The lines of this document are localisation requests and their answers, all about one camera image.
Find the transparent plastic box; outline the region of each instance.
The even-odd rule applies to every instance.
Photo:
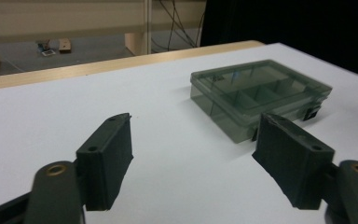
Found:
[[[191,74],[191,99],[235,142],[254,138],[261,113],[311,119],[332,88],[272,60]]]

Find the white tabletop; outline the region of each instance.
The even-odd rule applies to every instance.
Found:
[[[255,143],[234,144],[190,100],[192,72],[265,59],[333,87],[315,119],[296,123],[336,150],[335,164],[358,160],[358,76],[274,44],[0,89],[0,204],[129,112],[135,158],[112,210],[88,223],[324,223],[324,203],[292,208],[252,158]]]

